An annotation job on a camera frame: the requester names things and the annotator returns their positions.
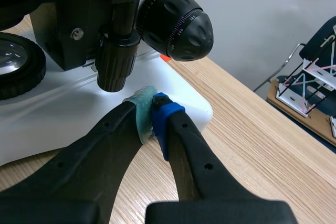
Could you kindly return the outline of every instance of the white wall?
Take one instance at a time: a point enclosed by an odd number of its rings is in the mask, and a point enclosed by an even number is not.
[[[336,0],[196,0],[211,18],[209,57],[253,89],[274,72],[293,47],[308,42],[331,17]],[[282,73],[300,62],[296,55]],[[266,97],[268,86],[258,94]]]

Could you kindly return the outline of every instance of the orange tag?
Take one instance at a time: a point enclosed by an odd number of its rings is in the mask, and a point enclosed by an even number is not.
[[[166,55],[160,55],[160,58],[163,59],[165,62],[170,61],[172,58],[166,56]]]

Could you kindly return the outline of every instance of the translucent green object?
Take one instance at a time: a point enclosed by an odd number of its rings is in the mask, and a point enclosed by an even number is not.
[[[142,144],[145,144],[152,134],[151,105],[153,96],[156,94],[157,90],[154,86],[146,86],[123,100],[123,102],[132,102],[137,107],[136,128]]]

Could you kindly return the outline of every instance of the screw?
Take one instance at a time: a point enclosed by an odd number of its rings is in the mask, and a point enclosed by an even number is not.
[[[84,36],[84,32],[81,28],[75,28],[72,30],[70,37],[74,40],[80,40]]]

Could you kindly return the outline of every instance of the round lens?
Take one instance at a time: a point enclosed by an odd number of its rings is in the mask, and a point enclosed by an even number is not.
[[[0,39],[0,74],[14,72],[28,59],[27,51],[9,40]]]

